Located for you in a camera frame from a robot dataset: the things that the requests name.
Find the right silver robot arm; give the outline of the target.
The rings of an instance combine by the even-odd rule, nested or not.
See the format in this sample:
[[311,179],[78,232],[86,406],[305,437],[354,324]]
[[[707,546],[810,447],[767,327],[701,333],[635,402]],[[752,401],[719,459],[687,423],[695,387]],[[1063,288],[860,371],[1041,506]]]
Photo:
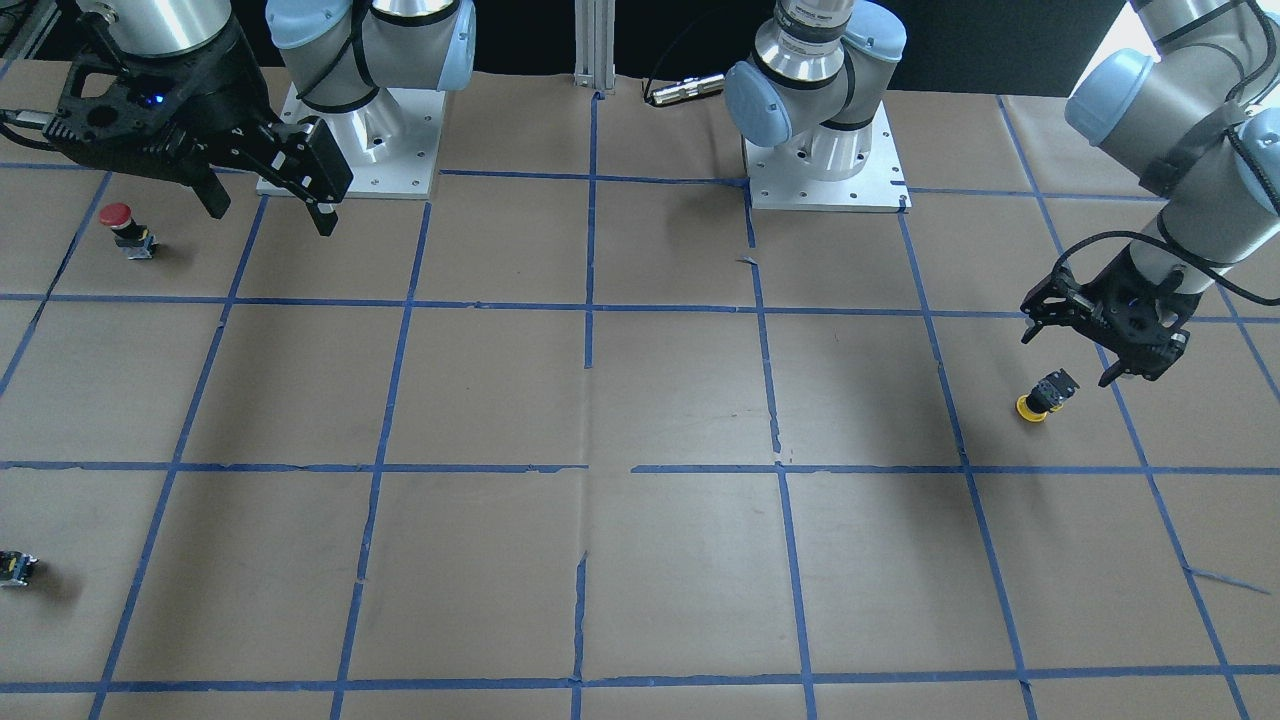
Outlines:
[[86,46],[58,108],[4,111],[38,147],[100,170],[191,188],[210,217],[229,195],[218,168],[248,170],[301,200],[320,234],[361,170],[419,161],[443,118],[410,104],[465,88],[474,72],[471,1],[270,1],[270,38],[300,110],[275,110],[228,1],[64,1]]

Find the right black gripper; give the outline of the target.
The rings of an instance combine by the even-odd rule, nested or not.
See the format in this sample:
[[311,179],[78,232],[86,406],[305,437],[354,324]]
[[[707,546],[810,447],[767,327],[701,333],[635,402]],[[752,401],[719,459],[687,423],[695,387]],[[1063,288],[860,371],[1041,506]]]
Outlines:
[[355,178],[320,117],[276,122],[265,78],[238,20],[170,56],[137,56],[108,38],[105,20],[78,20],[77,55],[42,135],[84,167],[189,187],[221,219],[230,196],[212,167],[252,170],[305,202],[332,236]]

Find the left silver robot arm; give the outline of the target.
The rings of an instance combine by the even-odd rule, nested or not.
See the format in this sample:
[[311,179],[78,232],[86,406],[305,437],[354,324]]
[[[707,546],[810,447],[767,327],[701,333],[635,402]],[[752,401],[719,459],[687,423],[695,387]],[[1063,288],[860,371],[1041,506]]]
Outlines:
[[[1156,49],[1101,61],[1064,117],[1165,200],[1126,247],[1082,283],[1060,258],[1021,301],[1032,341],[1064,325],[1116,357],[1100,378],[1158,379],[1183,357],[1211,284],[1277,234],[1277,15],[1256,1],[1135,1]],[[814,181],[858,174],[908,41],[872,1],[778,1],[724,82],[746,147],[791,152]]]

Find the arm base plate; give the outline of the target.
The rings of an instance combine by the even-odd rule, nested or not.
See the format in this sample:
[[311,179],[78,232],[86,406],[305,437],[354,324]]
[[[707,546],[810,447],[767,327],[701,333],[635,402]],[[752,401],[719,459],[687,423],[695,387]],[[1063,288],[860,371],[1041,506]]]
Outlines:
[[383,88],[366,106],[324,114],[353,173],[347,199],[429,200],[451,94]]
[[742,154],[755,209],[905,213],[913,205],[883,104],[860,129],[818,126],[776,147],[744,140]]

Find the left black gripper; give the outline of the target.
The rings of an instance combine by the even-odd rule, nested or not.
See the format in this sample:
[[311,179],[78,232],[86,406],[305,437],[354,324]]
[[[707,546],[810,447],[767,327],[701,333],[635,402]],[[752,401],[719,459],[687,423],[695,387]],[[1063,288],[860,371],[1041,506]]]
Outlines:
[[1201,304],[1199,293],[1178,291],[1183,279],[1184,270],[1174,269],[1165,281],[1147,281],[1129,250],[1083,284],[1057,263],[1021,301],[1028,328],[1020,342],[1030,343],[1047,325],[1069,327],[1116,356],[1098,387],[1121,375],[1155,382],[1187,351],[1184,325]]

